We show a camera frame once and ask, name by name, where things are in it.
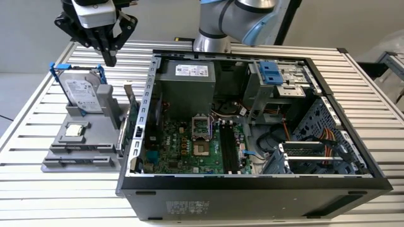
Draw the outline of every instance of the cable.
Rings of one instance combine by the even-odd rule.
[[[256,157],[259,160],[261,160],[261,161],[265,161],[265,160],[267,160],[267,159],[259,157],[257,155],[252,155],[252,156],[255,156],[255,157]]]
[[[213,116],[212,116],[212,115],[209,115],[209,117],[212,118],[211,122],[213,123],[213,122],[215,122],[215,118],[213,118]]]
[[[7,120],[9,120],[9,121],[13,122],[13,119],[12,119],[12,118],[8,118],[8,117],[3,116],[1,114],[0,114],[0,117],[3,117],[4,119],[7,119]]]
[[[169,104],[169,103],[163,103],[163,107],[165,108],[165,109],[163,110],[163,112],[165,113],[167,110],[168,110],[169,107],[171,107],[171,104]]]
[[[325,139],[328,140],[329,139],[328,129],[324,128],[324,130],[325,130]],[[329,148],[328,148],[328,146],[325,146],[325,157],[329,157]]]
[[[328,130],[329,135],[331,135],[329,137],[332,137],[332,140],[336,141],[333,131],[331,131],[331,129],[327,129],[327,130]],[[332,156],[332,151],[333,151],[333,149],[331,148],[329,149],[329,157]]]
[[[225,115],[225,114],[220,114],[217,113],[215,110],[212,110],[212,113],[216,114],[219,117],[237,117],[239,115]]]
[[[283,119],[283,124],[284,124],[285,138],[287,138],[288,141],[291,141],[288,128],[285,127],[285,115],[284,115],[284,119]]]
[[[245,107],[241,101],[239,101],[239,106],[241,106],[244,109],[247,109],[248,111],[251,111],[251,108]],[[279,114],[279,107],[277,107],[276,110],[273,110],[273,109],[264,109],[264,111],[267,113],[269,113],[269,114]]]
[[[275,149],[265,149],[261,147],[261,140],[264,138],[267,138],[268,136],[272,137],[272,139],[277,142],[277,143],[283,143],[285,140],[283,140],[281,138],[279,138],[277,136],[272,135],[272,133],[275,132],[276,129],[279,129],[280,127],[283,127],[281,124],[276,124],[273,125],[271,128],[269,128],[269,131],[265,132],[256,140],[256,146],[257,148],[263,151],[263,152],[267,152],[267,153],[273,153],[275,152]]]
[[[327,128],[323,129],[323,136],[321,136],[321,139],[323,139],[323,137],[325,137],[325,139],[328,139],[328,130],[327,130]],[[324,151],[324,156],[328,157],[329,150],[328,150],[328,146],[327,146],[327,145],[324,146],[324,149],[325,149],[325,151]]]

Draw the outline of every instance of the red wire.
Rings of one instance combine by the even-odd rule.
[[[325,139],[328,140],[328,138],[329,138],[329,134],[328,134],[328,129],[325,128],[325,133],[327,133],[327,137],[325,137]],[[328,146],[327,146],[327,157],[329,157],[329,148],[328,148]]]
[[[325,139],[328,140],[327,128],[324,128],[324,131],[325,131]],[[328,147],[325,146],[325,157],[328,157],[328,155],[329,155],[329,150],[328,150]]]
[[[287,138],[288,141],[291,141],[288,128],[285,127],[285,120],[284,120],[284,130],[285,130],[285,138]]]

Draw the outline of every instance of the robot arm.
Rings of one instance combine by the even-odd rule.
[[[116,53],[127,42],[136,17],[120,10],[135,0],[61,0],[63,13],[56,26],[85,47],[103,55],[105,65],[116,65]],[[231,52],[228,36],[245,45],[264,44],[275,27],[280,4],[277,0],[200,0],[200,34],[193,42],[197,52]],[[113,37],[119,21],[121,33]]]
[[[201,0],[199,52],[231,52],[228,36],[248,46],[264,44],[277,22],[277,0]]]
[[[136,17],[121,12],[133,0],[61,0],[63,13],[56,26],[85,47],[103,55],[105,65],[116,65],[116,53],[127,42],[137,24]],[[121,33],[113,37],[119,22]]]

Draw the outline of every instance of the blue clip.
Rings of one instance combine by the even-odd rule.
[[[263,81],[265,84],[281,85],[284,83],[284,78],[279,72],[277,65],[273,61],[260,61],[259,67]]]
[[[59,64],[56,66],[57,70],[71,70],[71,64]]]
[[[104,70],[103,66],[99,64],[96,66],[96,69],[99,70],[99,73],[100,73],[101,84],[107,84],[105,70]]]
[[[257,155],[255,151],[243,150],[243,154],[245,155]]]
[[[55,62],[51,62],[51,63],[49,63],[49,72],[52,73],[52,76],[53,76],[56,82],[59,83],[60,81],[59,81],[59,77],[57,77],[57,75],[56,75]]]

